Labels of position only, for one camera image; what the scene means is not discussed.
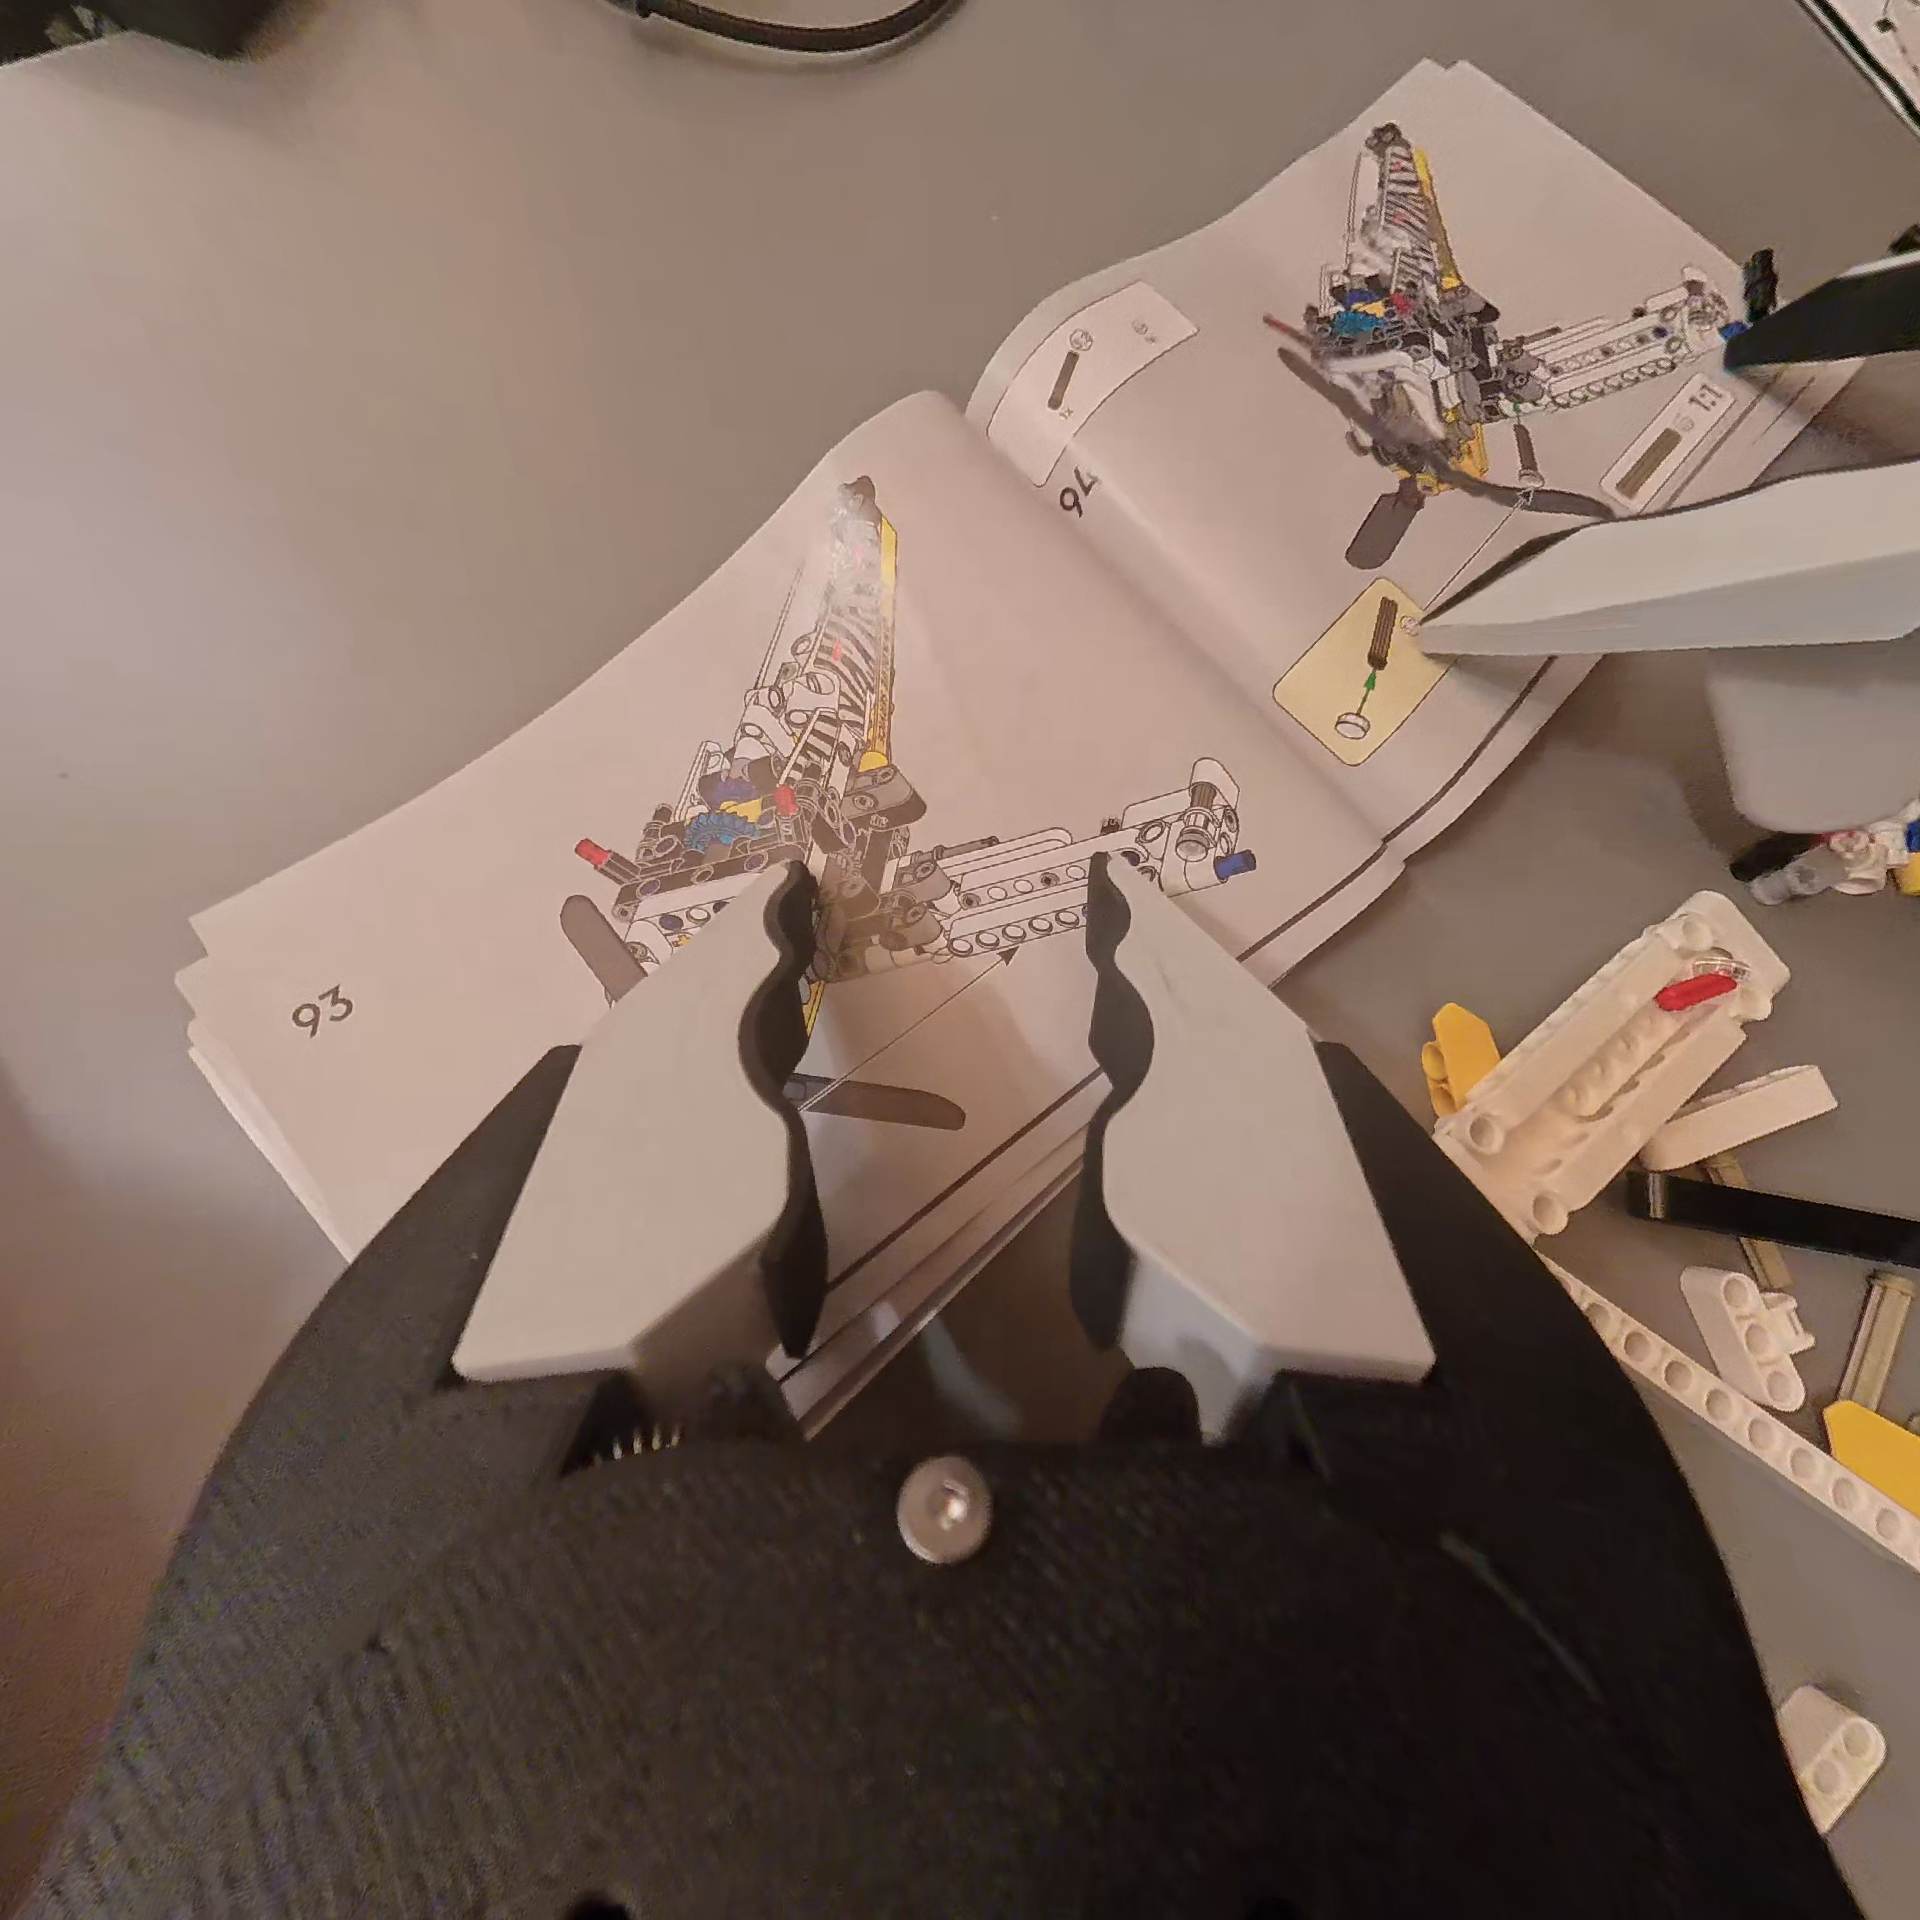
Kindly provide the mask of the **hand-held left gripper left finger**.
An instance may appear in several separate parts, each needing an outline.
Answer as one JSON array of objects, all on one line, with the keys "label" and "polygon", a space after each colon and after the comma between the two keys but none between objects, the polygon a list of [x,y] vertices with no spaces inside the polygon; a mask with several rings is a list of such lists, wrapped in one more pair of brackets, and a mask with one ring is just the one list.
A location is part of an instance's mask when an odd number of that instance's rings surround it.
[{"label": "hand-held left gripper left finger", "polygon": [[829,1232],[791,1077],[819,888],[758,873],[587,1036],[452,1350],[466,1381],[627,1374],[660,1421],[803,1357]]}]

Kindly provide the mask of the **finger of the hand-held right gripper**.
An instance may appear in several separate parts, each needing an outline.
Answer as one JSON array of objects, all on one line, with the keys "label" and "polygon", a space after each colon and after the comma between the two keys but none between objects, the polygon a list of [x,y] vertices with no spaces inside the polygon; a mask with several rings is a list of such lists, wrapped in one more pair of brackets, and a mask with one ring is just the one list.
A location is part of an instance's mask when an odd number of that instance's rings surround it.
[{"label": "finger of the hand-held right gripper", "polygon": [[1748,822],[1889,818],[1919,790],[1919,460],[1530,539],[1420,640],[1447,660],[1699,653]]},{"label": "finger of the hand-held right gripper", "polygon": [[1919,349],[1919,245],[1894,243],[1740,323],[1723,347],[1727,371],[1861,361]]}]

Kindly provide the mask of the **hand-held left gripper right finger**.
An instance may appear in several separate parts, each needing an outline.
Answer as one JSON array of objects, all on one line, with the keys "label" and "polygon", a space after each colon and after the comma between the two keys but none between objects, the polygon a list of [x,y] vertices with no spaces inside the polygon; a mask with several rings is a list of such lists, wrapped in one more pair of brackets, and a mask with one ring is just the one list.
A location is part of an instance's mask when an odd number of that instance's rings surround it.
[{"label": "hand-held left gripper right finger", "polygon": [[1417,1383],[1435,1345],[1325,1049],[1128,859],[1088,873],[1086,1135],[1068,1299],[1229,1439],[1278,1375]]}]

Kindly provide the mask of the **multicoloured lego model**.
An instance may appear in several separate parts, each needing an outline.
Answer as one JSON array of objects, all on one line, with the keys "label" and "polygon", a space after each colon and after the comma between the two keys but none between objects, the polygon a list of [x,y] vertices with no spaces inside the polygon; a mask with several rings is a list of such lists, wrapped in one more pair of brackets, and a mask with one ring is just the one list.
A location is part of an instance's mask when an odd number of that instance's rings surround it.
[{"label": "multicoloured lego model", "polygon": [[1919,798],[1853,828],[1772,830],[1729,864],[1731,877],[1768,905],[1821,896],[1919,898]]}]

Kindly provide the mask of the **yellow curved lego piece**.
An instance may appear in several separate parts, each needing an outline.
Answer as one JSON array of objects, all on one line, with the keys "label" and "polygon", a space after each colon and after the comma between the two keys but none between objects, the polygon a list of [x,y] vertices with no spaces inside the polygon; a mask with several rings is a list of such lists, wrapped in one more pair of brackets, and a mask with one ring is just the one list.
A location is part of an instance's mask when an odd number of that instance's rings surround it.
[{"label": "yellow curved lego piece", "polygon": [[1420,1070],[1436,1118],[1459,1114],[1500,1064],[1503,1049],[1487,1019],[1459,1002],[1435,1011]]}]

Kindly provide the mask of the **white lego beam assembly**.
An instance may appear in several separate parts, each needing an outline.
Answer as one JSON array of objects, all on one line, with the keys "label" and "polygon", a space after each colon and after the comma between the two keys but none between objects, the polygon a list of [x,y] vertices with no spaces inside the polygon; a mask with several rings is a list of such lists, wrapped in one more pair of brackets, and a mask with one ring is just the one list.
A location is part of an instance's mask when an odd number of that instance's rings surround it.
[{"label": "white lego beam assembly", "polygon": [[1649,924],[1435,1123],[1525,1240],[1560,1233],[1772,1014],[1788,962],[1718,892]]}]

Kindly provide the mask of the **white curved lego panel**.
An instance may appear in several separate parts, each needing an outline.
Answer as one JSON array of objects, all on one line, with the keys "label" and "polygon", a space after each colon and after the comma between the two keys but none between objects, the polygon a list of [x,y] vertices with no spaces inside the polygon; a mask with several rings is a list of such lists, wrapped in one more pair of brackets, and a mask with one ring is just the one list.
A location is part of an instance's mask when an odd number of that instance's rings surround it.
[{"label": "white curved lego panel", "polygon": [[1836,1110],[1838,1096],[1823,1068],[1775,1068],[1692,1097],[1653,1132],[1638,1160],[1653,1172],[1692,1168]]}]

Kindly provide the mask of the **small white lego connector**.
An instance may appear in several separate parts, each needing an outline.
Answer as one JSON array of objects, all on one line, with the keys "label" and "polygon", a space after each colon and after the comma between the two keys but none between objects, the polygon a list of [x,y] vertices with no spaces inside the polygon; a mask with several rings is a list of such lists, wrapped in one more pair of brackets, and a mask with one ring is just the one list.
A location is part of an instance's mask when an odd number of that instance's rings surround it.
[{"label": "small white lego connector", "polygon": [[1807,1403],[1798,1357],[1814,1348],[1814,1333],[1792,1294],[1767,1292],[1740,1268],[1709,1263],[1686,1266],[1679,1288],[1718,1380],[1772,1414]]}]

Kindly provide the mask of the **tan lego axle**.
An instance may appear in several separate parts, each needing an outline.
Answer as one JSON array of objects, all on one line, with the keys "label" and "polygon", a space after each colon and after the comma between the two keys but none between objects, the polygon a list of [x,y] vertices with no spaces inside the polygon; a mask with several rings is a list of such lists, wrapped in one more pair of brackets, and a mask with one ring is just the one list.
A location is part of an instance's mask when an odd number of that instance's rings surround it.
[{"label": "tan lego axle", "polygon": [[[1736,1153],[1711,1155],[1699,1164],[1699,1169],[1717,1188],[1750,1188],[1747,1172]],[[1782,1246],[1768,1237],[1743,1233],[1740,1251],[1748,1270],[1764,1292],[1795,1294],[1797,1276]]]}]

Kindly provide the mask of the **black lego beam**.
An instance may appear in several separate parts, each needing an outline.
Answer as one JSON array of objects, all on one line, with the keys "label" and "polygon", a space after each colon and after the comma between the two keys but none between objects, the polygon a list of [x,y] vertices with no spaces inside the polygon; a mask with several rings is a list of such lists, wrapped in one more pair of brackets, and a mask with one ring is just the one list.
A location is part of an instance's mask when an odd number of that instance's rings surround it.
[{"label": "black lego beam", "polygon": [[1919,1273],[1919,1219],[1900,1214],[1723,1185],[1643,1165],[1625,1176],[1625,1205],[1632,1217],[1649,1223],[1767,1240],[1869,1268]]}]

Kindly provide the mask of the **long white lego beam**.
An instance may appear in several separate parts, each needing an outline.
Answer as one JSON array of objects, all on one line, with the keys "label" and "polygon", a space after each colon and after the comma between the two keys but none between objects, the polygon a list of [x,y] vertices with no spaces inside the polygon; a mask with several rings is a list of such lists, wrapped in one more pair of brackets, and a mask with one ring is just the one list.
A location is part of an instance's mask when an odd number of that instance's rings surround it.
[{"label": "long white lego beam", "polygon": [[1657,1396],[1717,1432],[1739,1453],[1776,1476],[1795,1493],[1878,1554],[1919,1571],[1919,1516],[1830,1451],[1788,1428],[1770,1409],[1740,1394],[1709,1366],[1644,1326],[1589,1282],[1544,1256],[1540,1266],[1582,1311],[1621,1367]]}]

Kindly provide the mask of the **grey lego axle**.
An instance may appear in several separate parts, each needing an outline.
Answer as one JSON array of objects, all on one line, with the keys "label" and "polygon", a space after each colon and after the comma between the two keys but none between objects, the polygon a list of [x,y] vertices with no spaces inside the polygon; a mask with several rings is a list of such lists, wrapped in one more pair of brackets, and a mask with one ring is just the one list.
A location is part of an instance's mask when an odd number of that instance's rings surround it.
[{"label": "grey lego axle", "polygon": [[1917,1280],[1906,1271],[1877,1268],[1869,1273],[1865,1303],[1838,1380],[1838,1401],[1881,1414],[1917,1297]]}]

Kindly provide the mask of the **yellow flat lego piece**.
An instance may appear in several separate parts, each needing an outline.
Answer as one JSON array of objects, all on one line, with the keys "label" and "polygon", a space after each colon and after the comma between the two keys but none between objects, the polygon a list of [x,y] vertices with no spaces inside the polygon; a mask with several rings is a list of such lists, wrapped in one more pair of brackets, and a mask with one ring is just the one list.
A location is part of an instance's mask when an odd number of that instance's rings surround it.
[{"label": "yellow flat lego piece", "polygon": [[1823,1407],[1829,1449],[1853,1476],[1919,1516],[1919,1434],[1872,1405],[1838,1400]]}]

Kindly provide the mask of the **white triangular lego piece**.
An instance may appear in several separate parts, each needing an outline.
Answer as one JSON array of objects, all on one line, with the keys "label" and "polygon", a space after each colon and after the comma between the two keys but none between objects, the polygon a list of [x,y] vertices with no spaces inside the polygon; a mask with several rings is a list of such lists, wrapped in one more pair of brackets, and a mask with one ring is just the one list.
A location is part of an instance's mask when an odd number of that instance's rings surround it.
[{"label": "white triangular lego piece", "polygon": [[1881,1726],[1814,1683],[1776,1707],[1788,1767],[1816,1831],[1829,1837],[1887,1762]]}]

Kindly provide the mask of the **white printed paper sheet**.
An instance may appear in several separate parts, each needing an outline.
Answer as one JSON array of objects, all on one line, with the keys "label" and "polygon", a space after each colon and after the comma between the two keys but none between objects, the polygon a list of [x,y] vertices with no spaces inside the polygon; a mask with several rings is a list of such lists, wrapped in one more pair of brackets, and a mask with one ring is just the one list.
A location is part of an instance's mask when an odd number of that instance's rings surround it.
[{"label": "white printed paper sheet", "polygon": [[1875,83],[1919,110],[1919,1],[1802,1],[1802,8]]}]

